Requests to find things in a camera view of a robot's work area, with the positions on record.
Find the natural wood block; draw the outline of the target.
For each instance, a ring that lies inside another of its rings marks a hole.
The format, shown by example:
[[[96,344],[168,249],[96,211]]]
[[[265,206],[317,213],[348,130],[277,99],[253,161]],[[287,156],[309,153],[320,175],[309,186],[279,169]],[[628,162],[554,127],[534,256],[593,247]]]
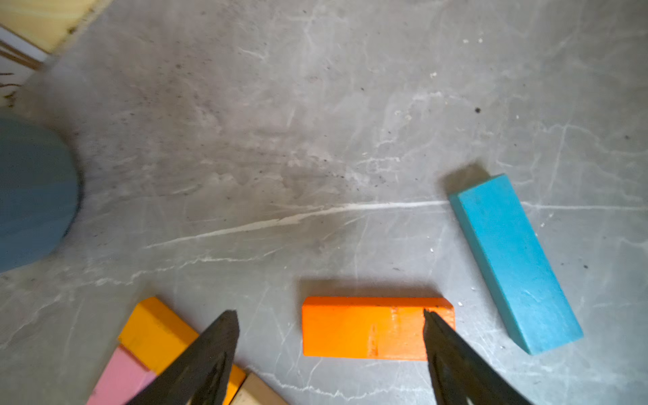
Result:
[[[288,403],[259,376],[249,374],[230,405],[288,405]]]

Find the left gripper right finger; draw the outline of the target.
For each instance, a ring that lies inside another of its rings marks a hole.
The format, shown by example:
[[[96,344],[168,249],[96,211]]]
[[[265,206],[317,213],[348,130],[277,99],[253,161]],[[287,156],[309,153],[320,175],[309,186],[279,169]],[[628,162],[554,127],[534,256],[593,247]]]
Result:
[[[423,339],[438,404],[531,404],[437,313],[425,310],[424,317]]]

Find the amber orange block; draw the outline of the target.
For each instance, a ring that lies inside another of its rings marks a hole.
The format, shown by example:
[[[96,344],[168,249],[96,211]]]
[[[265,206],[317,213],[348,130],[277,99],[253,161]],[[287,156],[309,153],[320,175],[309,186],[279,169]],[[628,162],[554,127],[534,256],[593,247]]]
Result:
[[[137,360],[156,374],[156,379],[201,333],[186,324],[160,299],[151,297],[136,305],[118,340]],[[248,374],[233,361],[229,376],[222,404],[232,401]]]

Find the red-orange block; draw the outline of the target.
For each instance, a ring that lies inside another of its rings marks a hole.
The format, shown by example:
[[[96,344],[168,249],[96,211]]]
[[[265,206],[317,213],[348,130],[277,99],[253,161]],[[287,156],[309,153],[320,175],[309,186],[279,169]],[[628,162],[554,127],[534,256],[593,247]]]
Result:
[[[303,351],[310,357],[424,361],[424,311],[456,326],[444,298],[312,296],[301,310]]]

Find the teal block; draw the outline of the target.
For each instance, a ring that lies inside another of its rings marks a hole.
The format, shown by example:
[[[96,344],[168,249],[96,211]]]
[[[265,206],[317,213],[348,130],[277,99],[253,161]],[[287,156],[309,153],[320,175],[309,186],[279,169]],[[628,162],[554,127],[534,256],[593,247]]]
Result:
[[[506,332],[541,354],[584,332],[506,175],[449,197]]]

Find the pink block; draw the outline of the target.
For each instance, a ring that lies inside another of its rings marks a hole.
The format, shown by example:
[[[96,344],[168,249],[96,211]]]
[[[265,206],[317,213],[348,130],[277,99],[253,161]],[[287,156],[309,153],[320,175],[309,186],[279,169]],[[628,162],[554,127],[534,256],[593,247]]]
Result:
[[[113,352],[87,405],[121,405],[145,389],[156,374],[119,345]]]

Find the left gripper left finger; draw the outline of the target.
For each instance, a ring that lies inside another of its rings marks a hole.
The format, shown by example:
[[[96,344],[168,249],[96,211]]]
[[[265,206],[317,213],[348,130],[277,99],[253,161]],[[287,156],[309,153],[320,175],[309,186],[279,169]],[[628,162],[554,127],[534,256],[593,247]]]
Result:
[[[226,310],[129,403],[222,404],[239,335],[237,312]]]

